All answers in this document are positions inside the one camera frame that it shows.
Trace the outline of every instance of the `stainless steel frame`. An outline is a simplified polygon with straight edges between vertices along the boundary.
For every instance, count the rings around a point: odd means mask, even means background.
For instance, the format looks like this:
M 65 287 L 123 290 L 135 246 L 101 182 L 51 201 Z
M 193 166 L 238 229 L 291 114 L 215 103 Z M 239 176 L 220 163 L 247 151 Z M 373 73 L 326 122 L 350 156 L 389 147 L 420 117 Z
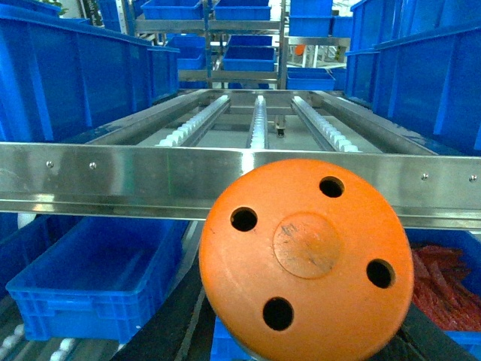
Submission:
M 292 97 L 300 96 L 386 153 L 94 145 L 135 144 L 140 135 L 171 123 L 173 114 L 181 117 L 224 94 L 230 110 L 246 108 L 244 114 L 252 114 L 262 95 L 268 116 L 271 109 L 288 113 Z M 0 210 L 202 220 L 242 174 L 281 159 L 307 158 L 333 162 L 366 179 L 405 226 L 481 229 L 481 183 L 473 177 L 481 158 L 439 156 L 420 135 L 327 93 L 201 90 L 114 124 L 104 126 L 105 132 L 114 130 L 91 144 L 0 144 Z

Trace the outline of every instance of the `orange disc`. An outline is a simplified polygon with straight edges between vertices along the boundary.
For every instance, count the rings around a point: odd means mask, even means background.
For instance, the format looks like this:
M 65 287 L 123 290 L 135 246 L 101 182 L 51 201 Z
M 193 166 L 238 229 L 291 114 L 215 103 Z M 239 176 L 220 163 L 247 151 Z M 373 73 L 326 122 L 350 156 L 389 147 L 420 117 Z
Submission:
M 236 180 L 206 220 L 200 266 L 219 318 L 271 361 L 366 359 L 396 333 L 413 291 L 410 247 L 388 202 L 315 160 Z

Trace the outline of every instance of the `blue tray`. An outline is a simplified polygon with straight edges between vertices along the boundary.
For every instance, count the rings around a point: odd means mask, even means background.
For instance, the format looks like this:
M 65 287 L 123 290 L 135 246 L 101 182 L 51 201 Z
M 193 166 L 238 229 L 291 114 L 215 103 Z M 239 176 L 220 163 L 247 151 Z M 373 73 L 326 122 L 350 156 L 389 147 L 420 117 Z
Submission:
M 59 17 L 59 12 L 61 11 L 61 8 L 58 6 L 44 4 L 37 0 L 0 0 L 0 5 L 16 6 L 52 17 Z
M 289 35 L 325 38 L 329 36 L 331 17 L 290 17 Z
M 0 141 L 62 141 L 142 111 L 155 79 L 177 74 L 175 56 L 154 64 L 147 41 L 7 5 L 0 39 Z
M 271 47 L 272 36 L 269 35 L 232 35 L 228 47 Z
M 334 90 L 346 89 L 347 69 L 345 68 L 333 68 L 331 69 L 332 77 L 336 80 L 334 84 Z
M 466 262 L 471 270 L 462 283 L 472 293 L 481 296 L 481 241 L 479 239 L 463 231 L 407 229 L 406 233 L 412 243 L 461 248 L 463 250 L 461 260 Z M 477 359 L 481 359 L 481 332 L 449 331 L 446 334 Z
M 436 29 L 377 47 L 373 111 L 473 156 L 481 156 L 481 22 Z
M 0 299 L 5 285 L 57 242 L 81 217 L 42 216 L 18 229 L 17 214 L 0 214 Z
M 126 343 L 164 302 L 187 224 L 83 219 L 7 285 L 26 338 Z
M 274 71 L 276 50 L 272 47 L 229 47 L 224 55 L 224 70 Z
M 150 0 L 141 6 L 148 20 L 196 20 L 204 18 L 201 0 Z
M 399 36 L 401 0 L 364 0 L 351 7 L 351 51 L 371 49 Z
M 332 0 L 291 0 L 291 17 L 330 17 Z
M 213 9 L 216 20 L 269 20 L 269 0 L 220 0 Z
M 371 107 L 376 89 L 377 57 L 375 50 L 346 53 L 346 96 L 355 102 Z
M 322 68 L 287 68 L 287 89 L 334 90 L 335 82 Z
M 352 17 L 332 17 L 332 36 L 334 38 L 350 38 L 352 36 Z

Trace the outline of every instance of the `shelving rack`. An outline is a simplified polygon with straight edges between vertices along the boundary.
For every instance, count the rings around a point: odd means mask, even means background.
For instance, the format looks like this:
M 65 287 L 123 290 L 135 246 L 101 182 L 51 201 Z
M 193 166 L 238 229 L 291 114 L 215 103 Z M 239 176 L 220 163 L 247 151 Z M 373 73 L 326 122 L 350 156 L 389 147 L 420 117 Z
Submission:
M 121 29 L 128 30 L 128 22 L 125 14 L 123 0 L 116 0 L 119 9 L 119 21 Z M 337 46 L 340 52 L 339 59 L 342 62 L 344 54 L 349 48 L 348 38 L 304 38 L 286 36 L 286 24 L 288 14 L 286 13 L 286 0 L 280 3 L 280 18 L 278 20 L 215 20 L 212 12 L 209 12 L 207 0 L 204 0 L 203 20 L 146 20 L 140 15 L 135 21 L 135 34 L 137 36 L 154 34 L 158 37 L 159 43 L 165 44 L 165 34 L 193 33 L 203 35 L 206 38 L 206 59 L 205 70 L 184 70 L 179 72 L 180 81 L 207 81 L 212 83 L 242 82 L 242 83 L 273 83 L 277 89 L 286 88 L 287 78 L 287 54 L 289 45 L 321 45 Z M 220 35 L 219 56 L 213 55 L 210 40 L 214 35 Z M 220 66 L 220 57 L 223 53 L 224 35 L 279 35 L 278 63 L 276 71 L 224 71 Z

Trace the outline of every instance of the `metal bar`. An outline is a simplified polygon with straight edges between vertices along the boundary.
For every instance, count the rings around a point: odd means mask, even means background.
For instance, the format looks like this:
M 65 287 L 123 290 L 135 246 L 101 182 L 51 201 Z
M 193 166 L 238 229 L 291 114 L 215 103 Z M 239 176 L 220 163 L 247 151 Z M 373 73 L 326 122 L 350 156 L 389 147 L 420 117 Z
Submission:
M 135 21 L 137 32 L 197 32 L 205 31 L 203 20 L 143 20 Z
M 322 45 L 332 47 L 349 47 L 351 39 L 349 38 L 308 38 L 301 36 L 287 36 L 289 45 Z
M 268 143 L 268 112 L 263 96 L 258 96 L 254 105 L 253 121 L 250 124 L 247 148 L 269 149 Z
M 181 117 L 199 105 L 209 95 L 208 90 L 178 96 L 144 111 L 105 124 L 89 132 L 68 139 L 64 143 L 95 145 L 134 145 Z
M 216 119 L 228 108 L 228 96 L 221 96 L 200 113 L 197 113 L 182 126 L 174 130 L 159 143 L 161 147 L 194 147 L 212 128 Z
M 366 138 L 382 152 L 415 155 L 436 154 L 434 151 L 411 140 L 415 136 L 419 137 L 418 134 L 406 129 L 406 132 L 404 132 L 399 126 L 382 117 L 378 117 L 368 109 L 344 102 L 328 93 L 314 93 L 314 105 L 327 110 L 327 112 Z
M 322 115 L 317 113 L 301 97 L 292 98 L 292 109 L 310 130 L 316 143 L 324 150 L 359 152 L 359 149 L 346 139 Z
M 481 229 L 481 158 L 468 156 L 3 143 L 0 210 L 204 219 L 238 177 L 293 158 L 355 172 L 405 226 Z

